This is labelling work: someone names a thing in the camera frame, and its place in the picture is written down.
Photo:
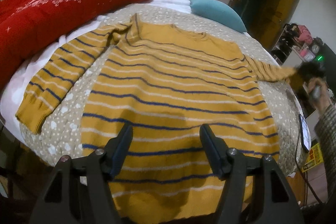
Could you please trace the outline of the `person's right hand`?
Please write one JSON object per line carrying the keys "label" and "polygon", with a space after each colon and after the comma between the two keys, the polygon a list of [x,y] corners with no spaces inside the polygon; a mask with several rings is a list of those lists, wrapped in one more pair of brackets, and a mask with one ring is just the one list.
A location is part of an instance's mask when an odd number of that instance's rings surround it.
{"label": "person's right hand", "polygon": [[312,78],[308,83],[308,92],[311,96],[312,104],[322,116],[331,105],[331,99],[325,81],[321,78]]}

